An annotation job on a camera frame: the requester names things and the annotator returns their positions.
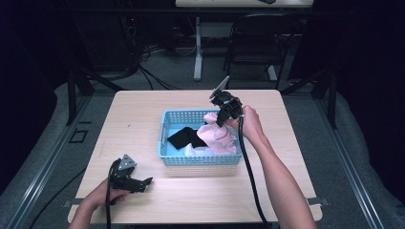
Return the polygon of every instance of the dark background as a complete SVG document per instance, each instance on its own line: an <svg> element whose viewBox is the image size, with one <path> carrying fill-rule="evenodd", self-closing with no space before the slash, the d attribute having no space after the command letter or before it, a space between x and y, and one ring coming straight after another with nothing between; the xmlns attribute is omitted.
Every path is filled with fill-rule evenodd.
<svg viewBox="0 0 405 229"><path fill-rule="evenodd" d="M50 2L63 7L80 1L40 3ZM80 4L89 8L116 6L108 0ZM33 0L3 1L0 8L3 192L50 121L56 104L53 90L67 81L71 69L122 71L131 67L134 56L116 18L81 16L75 19L76 27L71 18L42 11ZM399 0L317 0L313 6L314 11L353 9L363 9L356 23L308 21L289 78L309 77L326 68L336 52L341 53L339 43L349 38L350 45L345 45L347 51L335 72L338 92L347 99L363 131L370 163L387 189L405 202L404 4ZM164 31L176 20L164 21L167 24L159 24L162 30L146 32ZM89 48L89 41L80 38L81 32L87 32L87 39L96 47ZM161 34L153 35L159 40ZM170 39L162 44L168 49L173 45Z"/></svg>

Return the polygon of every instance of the blue plastic basket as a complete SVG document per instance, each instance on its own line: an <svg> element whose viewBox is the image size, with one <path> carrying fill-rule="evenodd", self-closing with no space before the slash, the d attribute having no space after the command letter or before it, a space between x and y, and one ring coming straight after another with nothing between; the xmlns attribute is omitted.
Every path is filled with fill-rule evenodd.
<svg viewBox="0 0 405 229"><path fill-rule="evenodd" d="M176 149L167 137L175 134L184 127L194 130L204 125L203 117L210 112L218 113L219 110L171 110L165 111L160 123L160 137L158 155L166 166L173 165L237 165L242 156L239 139L235 140L236 155L213 156L185 156L184 149Z"/></svg>

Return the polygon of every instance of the light wood tabletop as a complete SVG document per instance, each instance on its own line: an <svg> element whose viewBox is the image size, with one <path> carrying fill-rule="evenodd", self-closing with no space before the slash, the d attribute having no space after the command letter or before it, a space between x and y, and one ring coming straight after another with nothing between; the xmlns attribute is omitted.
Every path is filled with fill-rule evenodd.
<svg viewBox="0 0 405 229"><path fill-rule="evenodd" d="M276 0L267 4L259 0L176 0L182 8L310 8L313 0Z"/></svg>
<svg viewBox="0 0 405 229"><path fill-rule="evenodd" d="M306 198L315 198L306 164L278 91L229 90L259 114L265 134L287 165ZM113 100L76 198L85 198L107 177L111 164L127 154L138 163L131 178L153 177L144 193L128 195L111 207L112 223L237 223L261 222L244 159L236 166L165 166L158 156L160 120L167 110L216 109L212 91L122 91ZM260 160L250 143L245 148L268 221L277 221L271 207ZM71 208L71 221L77 205ZM315 220L320 206L310 210ZM106 222L99 207L92 223Z"/></svg>

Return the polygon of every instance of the office chair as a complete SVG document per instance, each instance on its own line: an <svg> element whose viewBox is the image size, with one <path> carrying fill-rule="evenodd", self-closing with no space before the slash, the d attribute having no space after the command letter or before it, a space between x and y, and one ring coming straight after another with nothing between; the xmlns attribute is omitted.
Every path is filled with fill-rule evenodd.
<svg viewBox="0 0 405 229"><path fill-rule="evenodd" d="M271 65L280 66L275 86L277 90L289 41L298 28L299 21L292 15L251 13L238 18L229 35L224 71L229 75L231 64L264 65L265 71Z"/></svg>

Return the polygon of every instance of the black cloth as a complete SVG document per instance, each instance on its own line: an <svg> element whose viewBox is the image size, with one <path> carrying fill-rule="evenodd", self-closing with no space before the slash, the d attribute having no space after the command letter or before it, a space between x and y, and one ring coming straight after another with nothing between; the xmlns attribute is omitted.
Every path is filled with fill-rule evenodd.
<svg viewBox="0 0 405 229"><path fill-rule="evenodd" d="M206 146L205 142L197 135L197 130L190 127L184 127L175 134L169 136L167 140L178 150L190 143L193 148Z"/></svg>

